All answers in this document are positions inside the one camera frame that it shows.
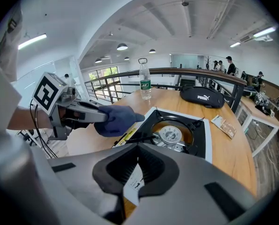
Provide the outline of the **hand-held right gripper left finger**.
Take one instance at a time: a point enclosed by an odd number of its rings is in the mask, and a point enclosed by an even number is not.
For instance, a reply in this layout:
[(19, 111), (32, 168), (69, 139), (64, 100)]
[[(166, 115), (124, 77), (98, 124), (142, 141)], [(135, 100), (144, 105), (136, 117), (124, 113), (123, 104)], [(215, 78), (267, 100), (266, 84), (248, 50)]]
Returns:
[(139, 212), (125, 216), (123, 188), (127, 178), (119, 165), (136, 161), (131, 144), (96, 153), (46, 159), (31, 149), (32, 225), (139, 225)]

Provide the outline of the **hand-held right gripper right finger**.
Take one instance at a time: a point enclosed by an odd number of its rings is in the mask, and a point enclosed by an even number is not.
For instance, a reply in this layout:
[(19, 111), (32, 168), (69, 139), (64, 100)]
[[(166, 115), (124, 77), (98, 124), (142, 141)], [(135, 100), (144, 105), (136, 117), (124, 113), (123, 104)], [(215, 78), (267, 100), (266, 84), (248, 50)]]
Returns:
[(139, 205), (125, 225), (225, 225), (256, 200), (242, 184), (206, 160), (139, 144), (144, 175)]

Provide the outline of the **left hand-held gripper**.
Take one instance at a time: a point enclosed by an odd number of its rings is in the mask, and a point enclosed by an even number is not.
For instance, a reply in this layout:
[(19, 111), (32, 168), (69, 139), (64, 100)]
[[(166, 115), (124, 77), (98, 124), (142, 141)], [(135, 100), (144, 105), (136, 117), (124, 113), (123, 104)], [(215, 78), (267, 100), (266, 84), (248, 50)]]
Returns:
[(71, 129), (61, 121), (59, 108), (73, 112), (73, 120), (82, 123), (105, 122), (108, 115), (98, 110), (102, 106), (96, 102), (77, 102), (80, 106), (69, 106), (76, 99), (76, 89), (70, 87), (55, 73), (44, 72), (32, 95), (35, 103), (44, 111), (53, 130), (51, 140), (66, 140)]

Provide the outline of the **blue cloth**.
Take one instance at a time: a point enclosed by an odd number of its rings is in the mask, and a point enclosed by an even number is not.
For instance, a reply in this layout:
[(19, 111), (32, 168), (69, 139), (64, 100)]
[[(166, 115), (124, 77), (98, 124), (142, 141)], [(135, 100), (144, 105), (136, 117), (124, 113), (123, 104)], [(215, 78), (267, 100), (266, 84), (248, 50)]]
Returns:
[(103, 137), (122, 136), (134, 123), (145, 120), (129, 106), (105, 105), (98, 110), (108, 115), (106, 121), (94, 123), (96, 132)]

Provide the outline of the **white portable gas stove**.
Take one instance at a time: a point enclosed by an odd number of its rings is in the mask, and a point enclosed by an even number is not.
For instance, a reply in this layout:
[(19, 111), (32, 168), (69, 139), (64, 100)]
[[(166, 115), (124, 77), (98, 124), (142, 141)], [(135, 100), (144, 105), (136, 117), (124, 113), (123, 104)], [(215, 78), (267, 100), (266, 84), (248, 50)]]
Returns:
[(205, 118), (152, 107), (145, 120), (135, 123), (114, 146), (137, 141), (212, 162), (210, 123)]

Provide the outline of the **person's left forearm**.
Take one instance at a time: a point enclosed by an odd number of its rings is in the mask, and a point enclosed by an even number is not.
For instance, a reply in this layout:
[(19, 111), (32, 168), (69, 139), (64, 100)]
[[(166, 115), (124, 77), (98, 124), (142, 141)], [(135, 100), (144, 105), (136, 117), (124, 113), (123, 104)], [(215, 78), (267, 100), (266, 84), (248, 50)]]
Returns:
[(35, 115), (35, 110), (27, 109), (18, 106), (12, 118), (8, 124), (7, 129), (9, 130), (31, 130), (35, 129), (36, 126), (33, 120), (37, 120), (38, 128), (49, 128), (52, 129), (51, 122), (48, 115), (41, 109), (37, 110), (37, 115)]

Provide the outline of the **person's left hand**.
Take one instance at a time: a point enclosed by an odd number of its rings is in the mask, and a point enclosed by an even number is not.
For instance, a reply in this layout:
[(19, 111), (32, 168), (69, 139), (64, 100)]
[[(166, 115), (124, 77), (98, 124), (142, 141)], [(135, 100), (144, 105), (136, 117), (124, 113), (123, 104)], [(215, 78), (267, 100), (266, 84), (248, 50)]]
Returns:
[(64, 123), (65, 120), (67, 119), (66, 108), (65, 108), (65, 107), (61, 107), (61, 106), (58, 106), (58, 112), (59, 112), (60, 122), (61, 122), (61, 123)]

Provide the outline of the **clear water bottle green label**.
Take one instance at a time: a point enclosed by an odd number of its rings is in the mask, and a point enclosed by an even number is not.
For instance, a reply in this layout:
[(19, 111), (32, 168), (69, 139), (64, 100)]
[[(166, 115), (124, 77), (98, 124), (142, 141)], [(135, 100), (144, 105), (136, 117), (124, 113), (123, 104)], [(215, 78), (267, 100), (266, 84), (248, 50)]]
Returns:
[(138, 62), (140, 64), (139, 82), (141, 97), (144, 100), (149, 100), (151, 98), (151, 77), (147, 66), (147, 58), (140, 58), (138, 59)]

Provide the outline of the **wooden table white legs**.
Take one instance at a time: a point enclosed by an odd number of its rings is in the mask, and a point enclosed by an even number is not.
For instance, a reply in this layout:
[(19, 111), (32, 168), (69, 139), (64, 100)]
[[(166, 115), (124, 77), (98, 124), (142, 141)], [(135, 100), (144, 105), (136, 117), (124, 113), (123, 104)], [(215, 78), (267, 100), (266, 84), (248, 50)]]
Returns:
[[(235, 114), (228, 105), (221, 109), (204, 108), (201, 105), (186, 102), (175, 90), (152, 89), (152, 98), (143, 100), (139, 90), (115, 103), (130, 106), (135, 112), (146, 114), (151, 107), (157, 107), (179, 113), (212, 120), (219, 115), (237, 130), (233, 139), (210, 124), (212, 138), (212, 164), (244, 185), (254, 197), (257, 196), (257, 179), (250, 145)], [(70, 156), (106, 150), (113, 146), (118, 137), (100, 136), (94, 126), (73, 130), (66, 141)]]
[(242, 97), (239, 105), (240, 109), (237, 118), (239, 118), (242, 111), (245, 111), (245, 113), (247, 114), (247, 118), (244, 120), (242, 124), (242, 129), (244, 132), (253, 120), (272, 127), (272, 131), (269, 133), (269, 135), (264, 139), (261, 145), (255, 151), (252, 152), (252, 156), (255, 157), (276, 135), (276, 133), (279, 130), (279, 121), (275, 117), (263, 114), (255, 107), (255, 104), (252, 102), (252, 100), (248, 99), (247, 97)]

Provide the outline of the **patterned snack packet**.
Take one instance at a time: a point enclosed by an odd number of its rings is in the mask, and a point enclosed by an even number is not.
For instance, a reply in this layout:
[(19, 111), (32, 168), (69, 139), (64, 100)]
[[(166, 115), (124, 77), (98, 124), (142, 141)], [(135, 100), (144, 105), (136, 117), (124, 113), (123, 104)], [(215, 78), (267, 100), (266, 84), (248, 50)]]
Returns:
[(227, 122), (223, 117), (217, 115), (215, 116), (211, 122), (219, 128), (223, 133), (225, 133), (230, 139), (233, 139), (237, 130), (235, 127)]

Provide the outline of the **person's white shirt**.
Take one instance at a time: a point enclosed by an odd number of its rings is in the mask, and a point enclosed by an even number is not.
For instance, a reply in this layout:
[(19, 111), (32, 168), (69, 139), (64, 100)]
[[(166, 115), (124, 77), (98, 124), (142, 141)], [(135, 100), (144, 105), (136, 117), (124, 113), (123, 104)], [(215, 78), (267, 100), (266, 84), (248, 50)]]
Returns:
[(22, 34), (22, 9), (17, 2), (0, 23), (0, 132), (4, 132), (20, 95), (12, 86), (17, 80), (18, 46)]

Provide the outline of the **black pouch bag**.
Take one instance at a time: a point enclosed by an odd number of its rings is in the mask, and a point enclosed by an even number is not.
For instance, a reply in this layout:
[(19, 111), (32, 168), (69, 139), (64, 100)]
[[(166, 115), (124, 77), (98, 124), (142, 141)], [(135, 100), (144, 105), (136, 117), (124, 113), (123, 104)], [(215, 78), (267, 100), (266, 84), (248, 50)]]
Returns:
[(183, 86), (180, 90), (180, 97), (187, 102), (203, 105), (206, 108), (218, 109), (225, 104), (221, 93), (201, 86)]

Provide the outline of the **black metal railing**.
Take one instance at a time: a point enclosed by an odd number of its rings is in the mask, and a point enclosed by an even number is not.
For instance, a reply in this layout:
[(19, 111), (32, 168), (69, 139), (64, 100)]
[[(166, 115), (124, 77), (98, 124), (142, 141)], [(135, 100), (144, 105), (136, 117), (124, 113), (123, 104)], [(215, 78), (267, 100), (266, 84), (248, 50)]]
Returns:
[[(228, 102), (229, 107), (231, 108), (232, 112), (236, 112), (238, 105), (240, 103), (244, 86), (247, 82), (243, 79), (237, 78), (235, 76), (227, 75), (220, 72), (215, 72), (206, 69), (190, 69), (190, 68), (174, 68), (174, 67), (161, 67), (161, 68), (151, 68), (150, 70), (151, 75), (167, 77), (168, 75), (187, 75), (193, 76), (194, 78), (198, 78), (202, 80), (202, 86), (208, 87), (211, 89), (215, 88), (212, 86), (212, 82), (216, 82), (221, 89), (225, 91), (222, 93), (225, 100)], [(110, 86), (139, 86), (139, 83), (122, 83), (120, 78), (121, 77), (133, 77), (138, 76), (139, 70), (128, 71), (117, 73), (114, 75), (108, 75), (104, 77), (98, 77), (96, 79), (90, 80), (85, 82), (85, 86), (87, 89), (88, 94), (94, 95), (95, 97), (96, 92), (98, 90), (103, 91), (107, 89), (107, 94), (103, 94), (104, 97), (108, 97), (111, 103), (114, 103), (113, 99), (116, 98), (120, 100), (121, 98), (118, 96), (113, 96), (110, 90)]]

